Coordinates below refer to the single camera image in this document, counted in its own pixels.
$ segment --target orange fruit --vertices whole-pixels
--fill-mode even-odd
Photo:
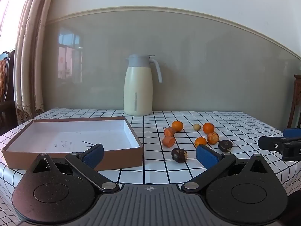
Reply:
[[[217,133],[209,133],[207,135],[208,143],[210,144],[216,144],[219,141],[219,135]]]
[[[213,133],[213,132],[214,132],[214,126],[213,126],[211,123],[206,122],[206,123],[203,125],[203,131],[204,131],[204,133],[206,133],[206,134]]]
[[[183,123],[181,121],[174,121],[171,124],[171,127],[176,131],[176,132],[180,132],[183,129]]]
[[[205,138],[199,137],[195,140],[195,147],[197,147],[200,144],[206,145],[207,141]]]

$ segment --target curtain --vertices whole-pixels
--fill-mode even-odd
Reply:
[[[45,23],[51,0],[26,0],[14,58],[14,99],[18,123],[44,112],[41,61]]]

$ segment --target brown box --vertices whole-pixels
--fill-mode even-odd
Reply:
[[[40,153],[64,158],[97,143],[104,157],[95,170],[142,165],[143,146],[125,117],[32,120],[2,152],[9,168],[27,170]]]

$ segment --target silver screw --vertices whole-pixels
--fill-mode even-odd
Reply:
[[[107,189],[107,190],[109,190],[109,189],[114,189],[114,188],[116,188],[116,183],[114,183],[114,182],[104,182],[102,185],[101,185],[101,187],[103,188],[103,189]]]
[[[196,182],[187,182],[184,184],[184,187],[187,189],[197,189],[199,185]]]

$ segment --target white tablecloth with black grid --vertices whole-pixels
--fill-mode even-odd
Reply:
[[[126,115],[122,110],[55,108],[35,117],[35,119],[111,116],[125,116],[144,146],[142,166],[99,171],[120,185],[123,183],[175,183],[181,186],[184,182],[202,173],[205,168],[196,159],[193,143],[197,137],[206,138],[207,135],[202,132],[202,129],[198,132],[195,131],[193,124],[211,122],[215,126],[219,140],[232,141],[231,152],[237,158],[250,158],[252,154],[260,153],[276,173],[288,194],[298,190],[301,186],[300,162],[283,162],[281,160],[282,155],[278,152],[258,148],[257,140],[259,137],[282,137],[282,132],[243,112],[154,111],[148,116],[133,117]],[[183,122],[184,128],[175,134],[175,145],[166,148],[161,145],[164,137],[163,128],[171,126],[175,120]],[[0,136],[0,149],[28,123],[25,122]],[[207,146],[221,153],[217,144],[207,144]],[[188,160],[185,163],[177,163],[172,160],[171,150],[175,147],[187,151]],[[4,224],[14,226],[18,224],[18,219],[11,205],[11,195],[25,171],[9,169],[2,152],[0,152],[0,156],[0,226]]]

